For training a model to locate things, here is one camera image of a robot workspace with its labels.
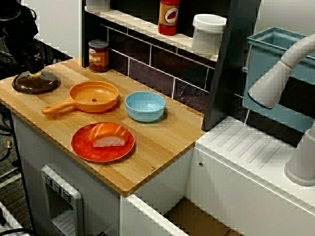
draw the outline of red plate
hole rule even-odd
[[[71,146],[75,154],[83,159],[93,162],[108,162],[114,161],[125,156],[131,151],[134,145],[134,136],[127,130],[128,141],[124,146],[119,147],[93,147],[90,141],[90,135],[92,129],[101,123],[90,124],[79,129],[71,140]]]

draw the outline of frying pan handle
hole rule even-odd
[[[57,112],[65,109],[67,107],[71,107],[71,106],[74,106],[74,105],[75,105],[75,101],[70,97],[70,98],[67,98],[65,100],[62,100],[62,101],[55,102],[55,103],[49,104],[47,106],[44,106],[41,109],[41,112],[44,115],[53,114],[53,113],[57,113]]]

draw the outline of gray cabinet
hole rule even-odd
[[[59,235],[50,212],[66,206],[60,196],[60,202],[58,197],[54,201],[46,197],[42,168],[47,165],[81,194],[85,235],[103,231],[118,236],[120,195],[16,115],[12,118],[35,230],[42,236]]]

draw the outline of sushi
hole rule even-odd
[[[124,146],[128,141],[127,129],[116,123],[100,123],[91,131],[93,147]]]

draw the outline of wooden countertop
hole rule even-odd
[[[149,124],[131,119],[126,113],[125,97],[139,90],[154,90],[114,70],[93,73],[81,66],[80,57],[45,69],[60,78],[59,88],[40,95],[23,94],[12,88],[14,77],[10,77],[0,81],[0,102],[124,197],[169,166],[204,134],[201,130],[203,114],[164,95],[166,105],[161,121]],[[41,113],[43,106],[68,98],[73,85],[88,80],[116,86],[119,102],[115,109],[103,114],[88,114],[76,108],[54,116]],[[135,146],[129,155],[107,164],[97,164],[72,151],[70,142],[74,133],[85,125],[102,121],[125,125],[134,134]]]

